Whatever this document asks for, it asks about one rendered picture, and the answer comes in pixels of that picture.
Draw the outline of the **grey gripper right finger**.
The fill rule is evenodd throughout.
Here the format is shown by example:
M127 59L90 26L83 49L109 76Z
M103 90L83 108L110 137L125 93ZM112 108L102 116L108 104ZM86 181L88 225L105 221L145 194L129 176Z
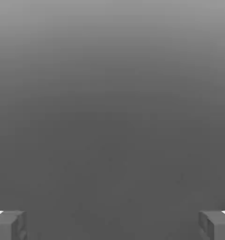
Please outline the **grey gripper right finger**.
M225 210L200 211L198 224L202 240L225 240Z

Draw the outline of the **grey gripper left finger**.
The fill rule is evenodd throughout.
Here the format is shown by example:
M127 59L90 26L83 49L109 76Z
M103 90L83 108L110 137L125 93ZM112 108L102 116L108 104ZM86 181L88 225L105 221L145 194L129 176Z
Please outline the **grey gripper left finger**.
M0 240L27 240L26 211L2 211L0 214Z

